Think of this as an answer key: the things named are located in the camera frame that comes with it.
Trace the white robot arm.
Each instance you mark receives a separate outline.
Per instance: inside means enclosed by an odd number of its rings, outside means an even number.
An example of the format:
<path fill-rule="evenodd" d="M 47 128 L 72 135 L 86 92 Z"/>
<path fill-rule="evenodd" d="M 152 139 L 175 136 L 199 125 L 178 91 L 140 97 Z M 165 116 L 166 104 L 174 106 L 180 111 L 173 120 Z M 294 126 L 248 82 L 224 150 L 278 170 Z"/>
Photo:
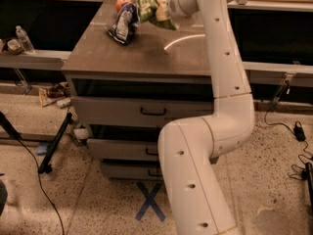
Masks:
<path fill-rule="evenodd" d="M 230 0 L 166 0 L 174 20 L 200 13 L 213 113 L 166 124 L 158 158 L 177 235 L 241 235 L 211 160 L 239 148 L 254 128 L 254 105 L 230 24 Z"/>

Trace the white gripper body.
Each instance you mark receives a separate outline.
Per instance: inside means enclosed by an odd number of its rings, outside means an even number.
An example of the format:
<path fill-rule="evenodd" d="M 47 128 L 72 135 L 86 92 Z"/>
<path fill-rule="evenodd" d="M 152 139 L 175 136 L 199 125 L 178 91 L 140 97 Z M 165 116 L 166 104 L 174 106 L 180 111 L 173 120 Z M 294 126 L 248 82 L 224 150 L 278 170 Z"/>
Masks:
<path fill-rule="evenodd" d="M 172 19 L 190 17 L 199 10 L 197 0 L 166 0 L 166 5 Z"/>

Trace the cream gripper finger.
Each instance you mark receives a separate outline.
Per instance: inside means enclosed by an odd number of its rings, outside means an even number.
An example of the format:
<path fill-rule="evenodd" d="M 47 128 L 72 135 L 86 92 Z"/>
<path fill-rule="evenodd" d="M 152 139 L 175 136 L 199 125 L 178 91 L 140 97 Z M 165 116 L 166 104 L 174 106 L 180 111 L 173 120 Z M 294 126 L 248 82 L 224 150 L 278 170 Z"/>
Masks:
<path fill-rule="evenodd" d="M 156 20 L 158 22 L 165 22 L 169 20 L 169 13 L 166 4 L 161 4 L 156 10 Z"/>

